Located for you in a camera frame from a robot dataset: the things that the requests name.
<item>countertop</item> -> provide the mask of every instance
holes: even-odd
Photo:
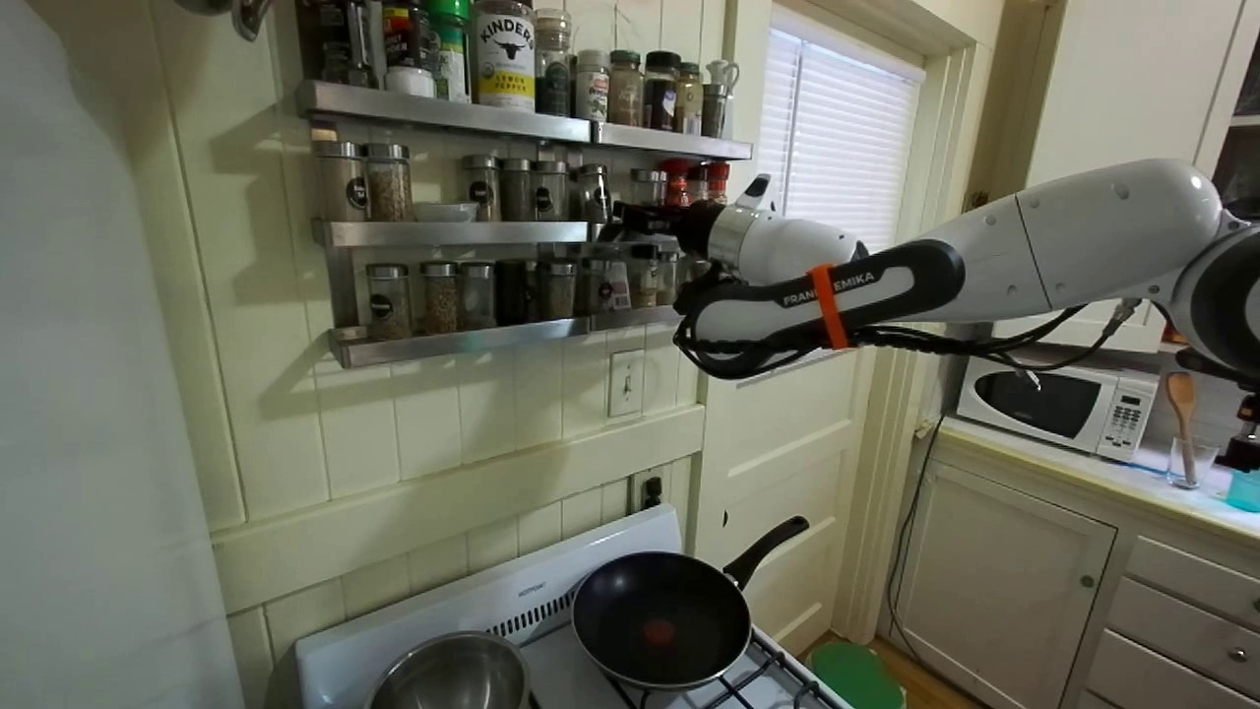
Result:
[[[1229,492],[1229,473],[1203,466],[1199,467],[1199,490],[1175,490],[1175,473],[1165,473],[1165,455],[1162,454],[1146,454],[1137,455],[1137,466],[1116,466],[1116,459],[1099,459],[1099,455],[1082,455],[1061,446],[1044,446],[1044,440],[1029,440],[1016,434],[1002,434],[990,425],[973,425],[960,416],[945,416],[943,420],[943,440],[952,446],[977,446],[993,455],[1010,455],[1011,466],[1036,467],[1044,476],[1066,479],[1066,486],[1086,486],[1099,492],[1116,492],[1128,496],[1133,503],[1171,512],[1171,516],[1186,516],[1222,533],[1234,533],[1241,538],[1260,545],[1260,512],[1241,512],[1226,503]]]

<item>orange band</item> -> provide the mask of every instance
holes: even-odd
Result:
[[[848,350],[852,333],[838,323],[838,303],[834,303],[838,295],[831,286],[831,266],[813,266],[813,282],[814,282],[814,299],[818,299],[818,310],[823,310],[826,346],[831,350]]]

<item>pot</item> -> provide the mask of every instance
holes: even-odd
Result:
[[[528,681],[507,643],[444,633],[401,655],[369,709],[528,709]]]

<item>wall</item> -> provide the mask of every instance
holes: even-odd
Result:
[[[298,633],[626,516],[661,473],[695,507],[701,377],[661,331],[348,373],[310,243],[297,2],[246,44],[174,0],[33,0],[133,167],[254,705],[292,696]],[[575,44],[722,55],[722,0],[566,0]],[[416,197],[478,143],[398,135]],[[520,143],[478,151],[528,153]],[[646,413],[607,416],[607,364],[646,350]]]

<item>frying pan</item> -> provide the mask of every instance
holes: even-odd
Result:
[[[724,570],[671,553],[603,563],[575,589],[575,630],[619,681],[682,693],[730,668],[752,633],[746,583],[769,553],[809,533],[802,516],[762,537]]]

